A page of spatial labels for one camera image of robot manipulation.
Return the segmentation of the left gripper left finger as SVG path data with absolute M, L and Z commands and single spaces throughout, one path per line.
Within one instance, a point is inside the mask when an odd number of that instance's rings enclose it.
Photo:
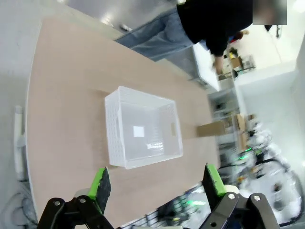
M 39 229 L 74 229 L 85 225 L 88 229 L 111 229 L 104 216 L 111 192 L 108 169 L 100 168 L 91 187 L 84 195 L 66 202 L 62 198 L 51 198 L 38 223 Z

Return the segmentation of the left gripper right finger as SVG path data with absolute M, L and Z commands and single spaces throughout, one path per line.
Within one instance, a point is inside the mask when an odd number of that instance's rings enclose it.
M 211 213 L 200 226 L 201 229 L 277 229 L 279 224 L 262 193 L 248 198 L 240 193 L 225 190 L 221 177 L 212 164 L 204 170 L 202 186 Z

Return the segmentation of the person's right hand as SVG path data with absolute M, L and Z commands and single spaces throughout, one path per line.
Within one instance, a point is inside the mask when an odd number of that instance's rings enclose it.
M 222 56 L 214 58 L 213 67 L 215 68 L 217 74 L 222 74 L 222 69 L 223 69 L 223 57 Z

